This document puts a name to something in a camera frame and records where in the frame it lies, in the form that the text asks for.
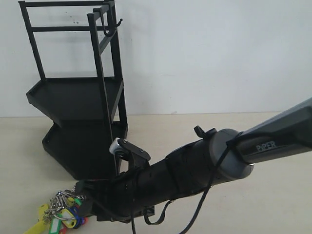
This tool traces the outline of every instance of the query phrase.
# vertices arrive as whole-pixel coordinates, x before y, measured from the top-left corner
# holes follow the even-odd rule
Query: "green key tag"
[[[82,202],[80,201],[80,199],[75,198],[74,201],[77,205],[81,206]]]
[[[49,234],[59,234],[61,224],[62,224],[62,222],[59,219],[52,218],[51,224],[50,224],[50,229],[49,229]]]

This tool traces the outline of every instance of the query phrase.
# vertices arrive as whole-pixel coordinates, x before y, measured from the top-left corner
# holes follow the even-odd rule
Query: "black metal rack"
[[[124,83],[121,69],[115,2],[104,1],[19,1],[40,81],[27,92],[28,102],[47,115],[53,126],[43,139],[44,149],[75,179],[111,178],[120,161],[109,153],[115,137],[128,131]],[[28,7],[100,6],[87,14],[89,26],[33,27]],[[108,25],[104,25],[106,14]],[[96,20],[101,19],[102,26]],[[105,37],[98,40],[98,30]],[[90,31],[97,76],[47,78],[41,63],[34,32]],[[101,54],[110,44],[113,77],[105,77]],[[119,121],[114,121],[116,110]]]

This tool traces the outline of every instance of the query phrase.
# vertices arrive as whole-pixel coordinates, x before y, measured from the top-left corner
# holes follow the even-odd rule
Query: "white wall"
[[[310,0],[116,4],[129,114],[280,111],[312,96]],[[18,2],[1,8],[0,116],[41,115],[25,95],[39,75]],[[29,14],[33,25],[84,25],[90,10]],[[87,32],[36,36],[47,76],[95,75]]]

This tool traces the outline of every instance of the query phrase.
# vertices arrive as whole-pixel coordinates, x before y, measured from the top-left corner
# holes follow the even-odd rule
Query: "black strap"
[[[147,215],[147,208],[144,208],[144,210],[143,210],[143,216],[144,216],[144,220],[145,220],[146,224],[148,224],[148,225],[158,225],[158,224],[161,224],[161,223],[165,220],[166,210],[167,210],[168,206],[169,206],[171,203],[173,203],[173,202],[174,202],[174,200],[170,200],[170,201],[168,201],[168,202],[166,203],[166,205],[164,206],[164,209],[163,209],[162,212],[161,212],[161,215],[160,215],[159,219],[158,219],[156,222],[154,222],[154,223],[152,223],[152,222],[150,221],[150,219],[149,219],[149,217],[148,217],[148,215]]]

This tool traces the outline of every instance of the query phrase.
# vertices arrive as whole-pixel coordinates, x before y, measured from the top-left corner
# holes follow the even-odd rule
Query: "metal frame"
[[[121,59],[120,59],[120,49],[119,49],[119,41],[118,41],[118,32],[117,32],[117,24],[116,21],[116,10],[114,0],[91,0],[91,1],[38,1],[38,2],[25,2],[19,1],[22,16],[25,22],[25,26],[27,29],[28,37],[30,40],[30,44],[34,53],[35,61],[37,64],[37,68],[39,71],[41,82],[46,82],[47,78],[45,76],[41,58],[39,55],[38,47],[36,44],[34,32],[64,32],[64,31],[90,31],[91,42],[94,52],[94,59],[97,71],[97,79],[99,83],[99,91],[102,100],[102,110],[103,110],[103,121],[105,127],[109,130],[111,142],[113,142],[112,135],[112,124],[113,117],[110,116],[108,101],[107,101],[107,93],[105,80],[108,78],[104,77],[103,66],[101,62],[101,54],[107,45],[111,44],[111,52],[112,52],[112,61],[113,61],[113,69],[114,69],[114,77],[110,78],[115,80],[116,82],[120,82],[122,85],[122,93],[120,95],[118,101],[118,109],[119,109],[119,122],[124,127],[127,128],[127,116],[126,116],[126,108],[125,108],[125,96],[123,90],[123,77],[122,77],[122,68],[121,68]],[[93,9],[93,12],[87,14],[89,26],[53,26],[53,27],[32,27],[29,15],[27,12],[27,7],[60,7],[60,6],[101,6],[100,8]],[[103,14],[107,15],[108,26],[105,26],[102,21],[102,26],[97,26],[96,20],[100,17],[103,17]],[[110,37],[105,36],[102,41],[98,41],[98,30],[109,30],[109,32],[113,32]]]

